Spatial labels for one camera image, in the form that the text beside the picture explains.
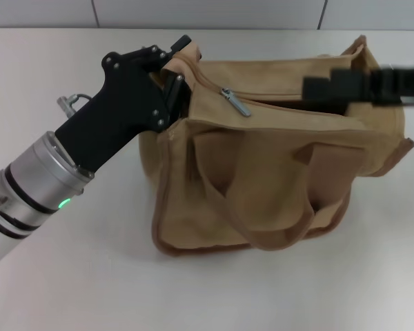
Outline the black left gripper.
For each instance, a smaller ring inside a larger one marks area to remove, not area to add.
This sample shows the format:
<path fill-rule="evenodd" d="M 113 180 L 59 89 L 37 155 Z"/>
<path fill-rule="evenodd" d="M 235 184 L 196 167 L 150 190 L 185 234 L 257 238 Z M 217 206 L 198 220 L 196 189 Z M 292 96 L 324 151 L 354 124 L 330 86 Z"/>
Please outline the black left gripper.
<path fill-rule="evenodd" d="M 185 34 L 169 52 L 152 45 L 103 58 L 103 87 L 55 131 L 77 166 L 96 172 L 139 133 L 159 132 L 188 116 L 192 91 L 185 76 L 164 70 L 162 94 L 150 73 L 161 70 L 190 42 Z"/>

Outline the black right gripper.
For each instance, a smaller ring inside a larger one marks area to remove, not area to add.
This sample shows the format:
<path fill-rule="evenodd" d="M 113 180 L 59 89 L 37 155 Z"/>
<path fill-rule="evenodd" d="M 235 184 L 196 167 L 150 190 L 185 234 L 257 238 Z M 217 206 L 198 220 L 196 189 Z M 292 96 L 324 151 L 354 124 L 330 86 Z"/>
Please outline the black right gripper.
<path fill-rule="evenodd" d="M 363 102 L 414 106 L 414 68 L 382 68 L 368 74 L 334 69 L 330 77 L 304 77 L 302 99 L 313 102 Z"/>

